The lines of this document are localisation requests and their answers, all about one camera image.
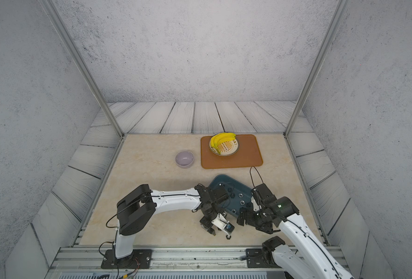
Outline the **teal plastic storage box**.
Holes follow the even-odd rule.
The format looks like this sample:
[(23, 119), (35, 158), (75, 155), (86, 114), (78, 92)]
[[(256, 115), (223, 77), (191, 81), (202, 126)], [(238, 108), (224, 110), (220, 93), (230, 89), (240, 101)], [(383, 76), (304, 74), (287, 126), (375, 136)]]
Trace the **teal plastic storage box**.
[[(251, 210), (254, 208), (251, 188), (225, 174), (216, 176), (209, 184), (209, 188), (224, 188), (228, 193), (229, 199), (221, 202), (220, 205), (228, 214), (235, 218), (238, 218), (241, 208)], [(235, 197), (231, 198), (230, 193), (234, 193)], [(241, 205), (240, 201), (245, 201), (245, 205)]]

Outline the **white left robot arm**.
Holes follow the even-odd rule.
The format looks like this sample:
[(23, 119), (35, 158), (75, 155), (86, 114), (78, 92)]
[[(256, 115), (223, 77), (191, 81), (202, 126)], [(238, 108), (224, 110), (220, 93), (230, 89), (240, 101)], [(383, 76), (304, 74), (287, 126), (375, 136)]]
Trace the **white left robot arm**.
[(200, 220), (204, 230), (214, 236), (215, 229), (219, 229), (226, 234), (227, 239), (231, 239), (234, 225), (226, 219), (226, 212), (221, 207), (228, 198), (224, 187), (211, 189), (202, 184), (180, 191), (151, 190), (147, 184), (138, 186), (117, 203), (113, 248), (115, 258), (123, 259), (132, 255), (136, 234), (153, 215), (176, 210), (200, 210), (204, 215)]

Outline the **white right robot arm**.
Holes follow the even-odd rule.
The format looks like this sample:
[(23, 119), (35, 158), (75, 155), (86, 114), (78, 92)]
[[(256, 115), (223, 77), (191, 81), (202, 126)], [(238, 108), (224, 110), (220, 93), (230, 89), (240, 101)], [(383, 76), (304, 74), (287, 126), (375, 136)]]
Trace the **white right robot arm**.
[(258, 210), (241, 208), (237, 223), (267, 234), (283, 233), (300, 256), (284, 240), (274, 236), (262, 244), (259, 254), (246, 257), (249, 266), (280, 267), (293, 279), (353, 278), (318, 240), (288, 197), (276, 198), (264, 183), (254, 187), (251, 194)]

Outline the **lilac ceramic bowl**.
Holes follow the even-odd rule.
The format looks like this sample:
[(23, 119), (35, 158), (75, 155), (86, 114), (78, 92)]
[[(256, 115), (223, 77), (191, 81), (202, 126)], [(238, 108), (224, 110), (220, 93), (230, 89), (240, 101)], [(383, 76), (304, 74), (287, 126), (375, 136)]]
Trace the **lilac ceramic bowl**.
[(191, 151), (187, 151), (187, 150), (180, 151), (175, 156), (176, 164), (183, 169), (191, 167), (194, 161), (195, 161), (195, 157)]

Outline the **brown rectangular mat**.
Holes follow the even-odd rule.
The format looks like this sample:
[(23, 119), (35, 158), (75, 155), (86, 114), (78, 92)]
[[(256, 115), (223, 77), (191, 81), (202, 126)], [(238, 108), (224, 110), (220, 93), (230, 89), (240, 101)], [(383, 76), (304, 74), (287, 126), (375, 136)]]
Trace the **brown rectangular mat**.
[(251, 134), (237, 135), (238, 147), (231, 155), (217, 155), (209, 147), (211, 136), (201, 138), (201, 166), (204, 169), (232, 169), (262, 166), (263, 158), (257, 138)]

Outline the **patterned plate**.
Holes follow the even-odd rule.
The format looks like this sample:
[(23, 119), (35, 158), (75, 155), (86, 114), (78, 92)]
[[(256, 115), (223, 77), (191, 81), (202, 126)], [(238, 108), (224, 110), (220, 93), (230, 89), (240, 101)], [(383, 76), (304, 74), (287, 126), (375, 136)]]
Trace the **patterned plate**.
[(237, 138), (231, 141), (225, 141), (218, 145), (217, 148), (209, 144), (209, 150), (217, 156), (231, 156), (235, 154), (239, 149), (239, 143)]

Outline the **yellow banana bunch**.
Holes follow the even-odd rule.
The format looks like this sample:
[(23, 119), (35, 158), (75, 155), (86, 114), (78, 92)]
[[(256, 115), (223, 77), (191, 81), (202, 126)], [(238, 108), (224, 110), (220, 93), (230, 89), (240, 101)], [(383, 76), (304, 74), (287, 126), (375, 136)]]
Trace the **yellow banana bunch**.
[(225, 141), (231, 141), (235, 138), (236, 138), (236, 135), (234, 133), (219, 133), (219, 134), (214, 135), (209, 140), (209, 144), (217, 148), (219, 144)]

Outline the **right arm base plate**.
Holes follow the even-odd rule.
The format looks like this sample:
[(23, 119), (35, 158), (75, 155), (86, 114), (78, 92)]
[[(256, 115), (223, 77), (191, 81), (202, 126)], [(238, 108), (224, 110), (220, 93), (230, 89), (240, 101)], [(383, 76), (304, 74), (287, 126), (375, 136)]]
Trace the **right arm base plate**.
[(268, 268), (275, 269), (280, 268), (273, 258), (272, 252), (265, 249), (246, 249), (245, 256), (241, 259), (245, 261), (247, 267), (250, 269), (255, 268)]

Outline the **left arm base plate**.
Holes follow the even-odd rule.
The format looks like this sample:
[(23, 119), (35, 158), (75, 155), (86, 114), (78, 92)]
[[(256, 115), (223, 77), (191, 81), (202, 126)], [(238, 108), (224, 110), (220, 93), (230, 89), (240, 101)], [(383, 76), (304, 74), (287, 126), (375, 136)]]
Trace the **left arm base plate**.
[(151, 249), (136, 249), (131, 255), (117, 259), (112, 249), (104, 253), (101, 269), (149, 269), (152, 258)]

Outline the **aluminium front rail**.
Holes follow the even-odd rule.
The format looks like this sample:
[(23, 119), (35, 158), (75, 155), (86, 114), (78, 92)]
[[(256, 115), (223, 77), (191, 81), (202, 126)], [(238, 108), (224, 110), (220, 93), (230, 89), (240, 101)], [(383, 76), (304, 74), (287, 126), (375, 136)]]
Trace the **aluminium front rail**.
[(141, 246), (151, 249), (149, 269), (101, 269), (107, 247), (62, 248), (51, 263), (49, 279), (290, 279), (282, 268), (247, 267), (241, 259), (246, 249), (258, 246)]

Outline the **right aluminium frame post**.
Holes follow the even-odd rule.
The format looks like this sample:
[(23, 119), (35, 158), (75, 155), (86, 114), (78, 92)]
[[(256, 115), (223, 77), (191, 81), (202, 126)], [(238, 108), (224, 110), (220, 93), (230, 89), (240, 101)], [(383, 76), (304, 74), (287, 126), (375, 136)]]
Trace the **right aluminium frame post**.
[(292, 133), (293, 128), (295, 126), (295, 123), (297, 119), (299, 118), (300, 112), (302, 108), (304, 107), (307, 98), (311, 92), (312, 86), (318, 76), (318, 73), (325, 61), (326, 54), (330, 50), (330, 47), (332, 45), (333, 40), (335, 39), (337, 30), (343, 20), (344, 14), (347, 11), (348, 5), (350, 1), (349, 0), (340, 0), (337, 3), (336, 10), (333, 14), (333, 17), (330, 21), (329, 27), (325, 33), (325, 36), (323, 37), (322, 44), (319, 48), (318, 54), (315, 58), (315, 61), (312, 65), (311, 71), (309, 72), (309, 75), (305, 81), (305, 84), (302, 88), (302, 91), (298, 97), (298, 100), (296, 102), (295, 108), (293, 110), (293, 113), (291, 115), (291, 118), (288, 122), (288, 125), (286, 127), (286, 131), (284, 132), (284, 137), (288, 138), (289, 135)]

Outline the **aluminium frame post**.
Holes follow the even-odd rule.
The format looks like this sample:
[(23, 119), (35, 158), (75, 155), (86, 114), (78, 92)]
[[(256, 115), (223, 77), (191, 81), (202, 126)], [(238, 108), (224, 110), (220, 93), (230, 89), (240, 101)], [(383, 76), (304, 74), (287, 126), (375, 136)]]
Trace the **aluminium frame post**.
[(47, 14), (50, 22), (52, 23), (61, 41), (64, 43), (65, 48), (69, 51), (76, 67), (78, 68), (80, 74), (87, 83), (91, 93), (94, 95), (103, 113), (107, 117), (110, 124), (113, 126), (117, 135), (122, 139), (124, 137), (124, 132), (117, 123), (116, 117), (109, 108), (109, 105), (107, 104), (104, 96), (102, 95), (99, 86), (96, 84), (93, 75), (89, 71), (80, 51), (78, 50), (76, 44), (73, 41), (73, 38), (69, 34), (64, 24), (64, 21), (60, 17), (54, 3), (51, 0), (40, 0), (39, 3), (41, 4), (42, 8)]
[(284, 137), (288, 138), (289, 135), (292, 133), (293, 128), (295, 126), (295, 123), (297, 119), (299, 118), (300, 112), (302, 108), (304, 107), (307, 98), (311, 92), (312, 86), (318, 76), (318, 73), (325, 61), (326, 54), (330, 50), (330, 47), (332, 45), (333, 40), (335, 39), (337, 30), (343, 20), (344, 14), (347, 11), (348, 5), (350, 1), (349, 0), (340, 0), (337, 3), (336, 10), (333, 14), (333, 17), (330, 21), (329, 27), (325, 33), (325, 36), (323, 37), (322, 44), (319, 48), (318, 54), (315, 58), (315, 61), (312, 65), (311, 71), (309, 72), (309, 75), (305, 81), (305, 84), (302, 88), (302, 91), (298, 97), (298, 100), (296, 102), (295, 108), (293, 110), (293, 113), (291, 115), (291, 118), (288, 122), (288, 125), (286, 127), (286, 131), (284, 132)]

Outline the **left aluminium frame post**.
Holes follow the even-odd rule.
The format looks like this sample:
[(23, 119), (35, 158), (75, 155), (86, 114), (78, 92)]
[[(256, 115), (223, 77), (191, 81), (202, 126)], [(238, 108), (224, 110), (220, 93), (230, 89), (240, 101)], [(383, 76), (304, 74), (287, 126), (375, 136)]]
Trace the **left aluminium frame post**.
[(107, 104), (104, 96), (102, 95), (99, 86), (96, 84), (93, 75), (89, 71), (80, 51), (78, 50), (76, 44), (73, 41), (73, 38), (69, 34), (64, 24), (64, 21), (60, 17), (54, 3), (51, 0), (40, 0), (39, 3), (41, 4), (42, 8), (47, 14), (50, 22), (52, 23), (61, 41), (64, 43), (65, 48), (69, 51), (76, 67), (78, 68), (80, 74), (87, 83), (91, 93), (94, 95), (103, 113), (107, 117), (110, 124), (113, 126), (117, 135), (122, 139), (124, 137), (124, 132), (117, 123), (116, 117), (109, 108), (109, 105)]

